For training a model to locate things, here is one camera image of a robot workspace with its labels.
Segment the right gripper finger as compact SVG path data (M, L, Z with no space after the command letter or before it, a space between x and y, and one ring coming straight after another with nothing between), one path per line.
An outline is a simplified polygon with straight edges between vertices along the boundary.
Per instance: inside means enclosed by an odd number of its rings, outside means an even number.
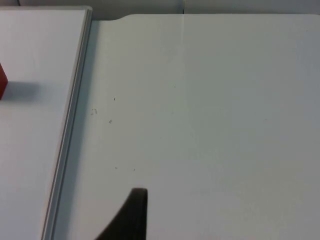
M97 236L98 240L145 240L147 238L148 190L132 188L125 202Z

